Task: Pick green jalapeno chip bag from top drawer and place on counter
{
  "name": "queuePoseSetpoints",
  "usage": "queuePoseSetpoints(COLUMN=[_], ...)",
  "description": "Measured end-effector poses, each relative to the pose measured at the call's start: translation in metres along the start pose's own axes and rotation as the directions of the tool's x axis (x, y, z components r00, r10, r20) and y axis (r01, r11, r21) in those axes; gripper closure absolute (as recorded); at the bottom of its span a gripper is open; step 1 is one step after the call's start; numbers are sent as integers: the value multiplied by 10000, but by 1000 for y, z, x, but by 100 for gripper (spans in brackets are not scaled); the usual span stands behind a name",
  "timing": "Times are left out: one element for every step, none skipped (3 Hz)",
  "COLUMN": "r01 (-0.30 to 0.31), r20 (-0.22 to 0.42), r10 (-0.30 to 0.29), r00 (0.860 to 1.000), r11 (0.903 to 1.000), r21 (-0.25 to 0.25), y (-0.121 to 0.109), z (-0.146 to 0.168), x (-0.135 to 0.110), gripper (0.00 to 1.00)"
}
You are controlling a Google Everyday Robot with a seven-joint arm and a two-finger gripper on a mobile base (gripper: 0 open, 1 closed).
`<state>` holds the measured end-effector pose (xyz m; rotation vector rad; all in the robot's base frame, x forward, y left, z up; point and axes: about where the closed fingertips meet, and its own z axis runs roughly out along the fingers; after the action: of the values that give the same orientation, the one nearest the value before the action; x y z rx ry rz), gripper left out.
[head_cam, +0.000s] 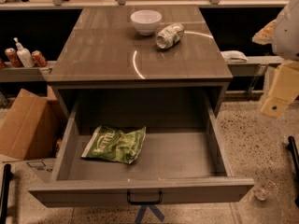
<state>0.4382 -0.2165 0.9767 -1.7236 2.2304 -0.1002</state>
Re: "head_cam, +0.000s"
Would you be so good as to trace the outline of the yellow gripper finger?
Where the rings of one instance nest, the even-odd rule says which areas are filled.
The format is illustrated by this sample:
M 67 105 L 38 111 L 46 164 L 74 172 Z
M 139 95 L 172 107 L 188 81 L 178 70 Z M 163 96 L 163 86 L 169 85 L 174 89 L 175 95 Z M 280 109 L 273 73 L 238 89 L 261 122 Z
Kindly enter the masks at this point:
M 284 61 L 274 70 L 274 77 L 261 107 L 261 113 L 276 119 L 298 96 L 299 62 Z
M 276 20 L 272 20 L 268 22 L 264 28 L 262 28 L 259 32 L 257 32 L 253 38 L 252 41 L 256 44 L 260 45 L 266 45 L 272 43 L 272 34 L 274 27 L 276 25 Z

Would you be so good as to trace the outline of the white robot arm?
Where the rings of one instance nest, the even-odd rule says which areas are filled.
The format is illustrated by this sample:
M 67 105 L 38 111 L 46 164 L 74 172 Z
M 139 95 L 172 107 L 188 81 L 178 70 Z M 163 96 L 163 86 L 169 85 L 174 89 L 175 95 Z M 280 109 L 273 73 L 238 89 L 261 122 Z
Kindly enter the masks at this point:
M 299 0 L 290 0 L 252 41 L 270 44 L 273 53 L 284 59 L 274 71 L 261 107 L 263 115 L 277 118 L 299 95 Z

